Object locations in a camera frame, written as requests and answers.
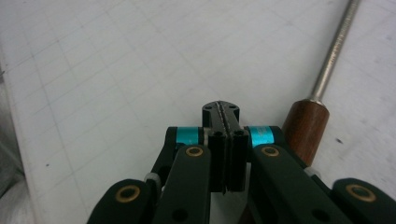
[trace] white table surface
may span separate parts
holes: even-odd
[[[85,223],[115,182],[143,179],[168,126],[202,105],[281,126],[306,97],[344,0],[0,0],[2,67],[37,223]],[[362,0],[323,103],[313,167],[396,199],[396,2]],[[235,223],[245,195],[212,196]]]

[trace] metal rod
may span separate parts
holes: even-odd
[[[352,19],[357,11],[360,0],[350,0],[346,6],[343,18],[338,25],[337,32],[335,33],[332,44],[327,53],[326,59],[320,69],[317,82],[308,97],[308,100],[321,102],[324,92],[326,91],[327,84],[329,83],[334,69],[335,62],[337,61],[338,55],[340,54],[341,47],[343,47],[344,40],[347,37]]]

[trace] brown wooden handle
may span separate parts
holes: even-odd
[[[303,100],[293,104],[282,131],[290,148],[310,166],[329,120],[326,106]]]

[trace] brass grommet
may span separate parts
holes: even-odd
[[[279,150],[274,147],[263,147],[262,153],[269,157],[276,157],[279,155]]]
[[[357,184],[347,185],[346,191],[353,197],[355,197],[361,201],[367,202],[367,203],[372,203],[373,201],[376,200],[376,196],[372,191],[370,191],[369,189],[367,189],[363,186],[357,185]]]
[[[189,147],[186,150],[186,154],[191,157],[200,157],[204,154],[204,151],[200,147]]]
[[[135,200],[140,194],[140,188],[136,185],[128,185],[119,189],[116,193],[116,200],[119,203],[129,203]]]

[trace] screwdriver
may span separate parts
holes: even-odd
[[[314,160],[330,116],[329,110],[321,100],[359,2],[360,0],[348,2],[311,94],[308,98],[292,105],[282,127],[290,148],[307,166],[310,166]]]

